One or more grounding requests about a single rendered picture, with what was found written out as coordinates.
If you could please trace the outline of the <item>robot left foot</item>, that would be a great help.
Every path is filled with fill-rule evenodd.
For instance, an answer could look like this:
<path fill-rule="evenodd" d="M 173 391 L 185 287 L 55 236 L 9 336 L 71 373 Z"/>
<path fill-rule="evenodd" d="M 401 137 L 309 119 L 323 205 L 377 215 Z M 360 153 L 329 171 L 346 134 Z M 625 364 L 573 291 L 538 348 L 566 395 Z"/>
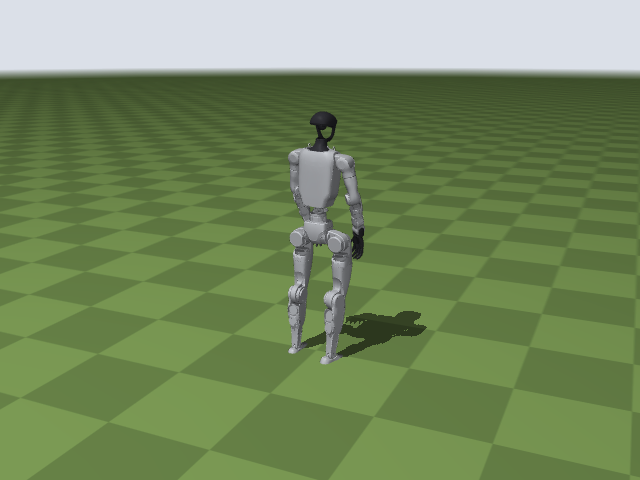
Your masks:
<path fill-rule="evenodd" d="M 302 345 L 300 346 L 300 348 L 299 348 L 299 349 L 296 349 L 296 345 L 294 344 L 293 348 L 291 347 L 291 348 L 288 350 L 288 353 L 291 353 L 291 354 L 297 353 L 297 352 L 299 352 L 300 350 L 302 350 L 302 349 L 307 345 L 307 343 L 306 343 L 306 342 L 301 342 L 301 344 L 302 344 Z"/>

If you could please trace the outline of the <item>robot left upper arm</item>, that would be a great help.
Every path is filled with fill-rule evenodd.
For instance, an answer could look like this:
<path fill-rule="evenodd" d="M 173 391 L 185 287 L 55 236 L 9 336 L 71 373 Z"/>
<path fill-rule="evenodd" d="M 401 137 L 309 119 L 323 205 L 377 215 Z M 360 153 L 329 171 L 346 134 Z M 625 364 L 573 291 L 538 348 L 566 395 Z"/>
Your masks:
<path fill-rule="evenodd" d="M 299 166 L 299 154 L 303 148 L 298 148 L 288 155 L 288 161 L 290 163 L 290 189 L 293 194 L 300 196 L 298 190 L 298 166 Z"/>

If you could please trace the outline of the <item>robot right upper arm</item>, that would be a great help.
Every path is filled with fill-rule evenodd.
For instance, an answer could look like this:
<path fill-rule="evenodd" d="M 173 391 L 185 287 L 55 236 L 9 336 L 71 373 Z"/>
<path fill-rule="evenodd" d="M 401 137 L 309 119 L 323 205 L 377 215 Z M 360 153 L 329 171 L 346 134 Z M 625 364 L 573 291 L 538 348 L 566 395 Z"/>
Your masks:
<path fill-rule="evenodd" d="M 349 155 L 339 153 L 334 157 L 336 167 L 339 171 L 342 172 L 344 184 L 348 192 L 345 195 L 347 205 L 352 206 L 359 204 L 360 197 L 358 194 L 358 183 L 356 178 L 354 159 Z"/>

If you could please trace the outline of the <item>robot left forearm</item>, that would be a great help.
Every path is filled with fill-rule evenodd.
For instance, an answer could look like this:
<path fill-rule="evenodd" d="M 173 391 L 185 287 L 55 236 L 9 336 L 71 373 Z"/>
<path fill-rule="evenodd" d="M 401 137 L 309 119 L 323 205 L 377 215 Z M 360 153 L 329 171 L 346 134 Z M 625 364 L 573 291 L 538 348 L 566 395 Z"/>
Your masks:
<path fill-rule="evenodd" d="M 310 207 L 302 204 L 301 196 L 296 196 L 293 194 L 294 202 L 297 204 L 299 209 L 299 214 L 302 216 L 303 220 L 306 221 L 310 219 Z"/>

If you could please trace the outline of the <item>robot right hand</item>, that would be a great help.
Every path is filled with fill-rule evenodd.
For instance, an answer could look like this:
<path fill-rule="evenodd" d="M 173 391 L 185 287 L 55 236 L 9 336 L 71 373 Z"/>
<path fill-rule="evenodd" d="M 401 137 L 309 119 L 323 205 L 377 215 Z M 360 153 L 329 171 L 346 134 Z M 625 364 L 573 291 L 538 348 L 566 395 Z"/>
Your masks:
<path fill-rule="evenodd" d="M 353 238 L 351 239 L 351 243 L 353 242 L 352 252 L 355 250 L 352 255 L 353 259 L 355 258 L 359 259 L 363 255 L 363 247 L 364 247 L 363 236 L 364 236 L 364 228 L 359 229 L 358 235 L 353 232 Z"/>

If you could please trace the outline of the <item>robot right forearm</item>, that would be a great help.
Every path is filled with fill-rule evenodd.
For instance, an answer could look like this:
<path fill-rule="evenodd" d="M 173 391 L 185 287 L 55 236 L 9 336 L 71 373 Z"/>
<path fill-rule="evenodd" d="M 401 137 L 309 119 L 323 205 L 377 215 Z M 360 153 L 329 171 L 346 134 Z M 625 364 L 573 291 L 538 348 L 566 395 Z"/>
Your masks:
<path fill-rule="evenodd" d="M 362 206 L 360 194 L 359 194 L 359 197 L 360 197 L 360 203 L 350 206 L 350 213 L 351 213 L 352 225 L 353 225 L 352 231 L 357 235 L 360 228 L 364 228 L 364 231 L 365 231 L 364 219 L 363 219 L 363 213 L 362 213 L 363 206 Z"/>

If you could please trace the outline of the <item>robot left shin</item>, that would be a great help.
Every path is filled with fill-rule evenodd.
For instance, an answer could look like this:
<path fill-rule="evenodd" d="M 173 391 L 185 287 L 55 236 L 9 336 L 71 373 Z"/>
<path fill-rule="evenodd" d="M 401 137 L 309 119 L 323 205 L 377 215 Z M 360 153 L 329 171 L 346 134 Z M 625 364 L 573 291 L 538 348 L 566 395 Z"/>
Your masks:
<path fill-rule="evenodd" d="M 291 326 L 291 343 L 292 348 L 294 344 L 296 345 L 296 349 L 299 349 L 301 346 L 301 337 L 302 337 L 302 326 L 305 321 L 306 315 L 306 300 L 303 303 L 295 303 L 291 301 L 290 292 L 293 286 L 289 288 L 288 291 L 288 317 L 289 323 Z"/>

